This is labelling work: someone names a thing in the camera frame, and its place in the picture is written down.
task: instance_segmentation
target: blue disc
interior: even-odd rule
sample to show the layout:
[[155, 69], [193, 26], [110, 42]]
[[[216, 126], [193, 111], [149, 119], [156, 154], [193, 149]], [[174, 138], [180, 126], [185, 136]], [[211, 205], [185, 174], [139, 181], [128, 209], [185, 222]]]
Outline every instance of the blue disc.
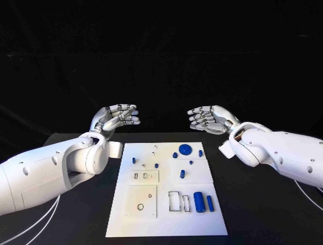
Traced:
[[182, 155], [188, 156], [193, 153], [193, 147], [188, 144], [182, 144], [178, 148]]

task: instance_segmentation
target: blue cylinder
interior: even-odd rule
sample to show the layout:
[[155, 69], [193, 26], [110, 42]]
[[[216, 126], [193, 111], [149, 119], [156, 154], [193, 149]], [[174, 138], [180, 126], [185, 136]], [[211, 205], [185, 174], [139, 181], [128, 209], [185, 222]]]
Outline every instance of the blue cylinder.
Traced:
[[206, 204], [204, 204], [204, 194], [201, 192], [195, 192], [194, 194], [195, 204], [197, 204], [197, 212], [206, 212]]
[[185, 170], [182, 170], [181, 178], [185, 178]]
[[193, 153], [193, 147], [188, 144], [182, 144], [178, 148], [182, 155], [188, 156]]
[[207, 200], [208, 200], [208, 205], [210, 205], [210, 211], [214, 212], [214, 206], [213, 206], [213, 201], [211, 201], [211, 196], [207, 196]]

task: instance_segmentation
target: white robotic arm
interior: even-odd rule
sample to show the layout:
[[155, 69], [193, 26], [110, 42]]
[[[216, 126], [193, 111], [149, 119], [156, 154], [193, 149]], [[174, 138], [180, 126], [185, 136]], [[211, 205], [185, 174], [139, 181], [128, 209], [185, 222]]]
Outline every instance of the white robotic arm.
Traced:
[[28, 209], [64, 194], [105, 170], [123, 145], [109, 142], [115, 129], [141, 124], [135, 105], [103, 108], [79, 138], [31, 150], [0, 164], [0, 215]]
[[220, 146], [227, 158], [239, 156], [252, 167], [270, 164], [278, 172], [323, 188], [323, 140], [289, 132], [273, 132], [262, 124], [242, 123], [221, 106], [198, 107], [188, 112], [191, 128], [213, 134], [230, 133]]

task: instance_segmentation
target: black table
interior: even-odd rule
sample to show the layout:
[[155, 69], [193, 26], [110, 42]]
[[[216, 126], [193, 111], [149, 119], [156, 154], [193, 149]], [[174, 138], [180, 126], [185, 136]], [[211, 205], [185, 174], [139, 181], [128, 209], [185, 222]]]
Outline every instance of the black table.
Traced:
[[[45, 145], [79, 137], [54, 134]], [[122, 143], [195, 142], [204, 144], [224, 213], [229, 236], [106, 238], [122, 159], [110, 159], [105, 172], [61, 196], [51, 223], [32, 244], [323, 244], [323, 212], [311, 203], [292, 179], [262, 164], [227, 159], [218, 146], [227, 135], [207, 133], [116, 133]], [[323, 207], [315, 187], [301, 184]], [[43, 217], [54, 200], [0, 216], [0, 242]], [[27, 244], [45, 221], [9, 244]]]

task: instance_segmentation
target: robotic hand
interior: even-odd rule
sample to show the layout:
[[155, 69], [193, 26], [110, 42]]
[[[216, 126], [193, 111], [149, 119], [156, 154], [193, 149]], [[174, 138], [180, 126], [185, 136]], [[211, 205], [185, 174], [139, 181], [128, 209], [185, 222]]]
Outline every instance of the robotic hand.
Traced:
[[119, 104], [96, 114], [90, 132], [34, 149], [0, 164], [0, 215], [45, 203], [100, 174], [123, 144], [109, 142], [115, 129], [139, 125], [136, 106]]
[[289, 132], [273, 132], [262, 124], [242, 123], [221, 106], [188, 111], [191, 128], [211, 134], [230, 133], [220, 146], [227, 158], [237, 157], [252, 167], [269, 164], [289, 178], [323, 188], [323, 140]]

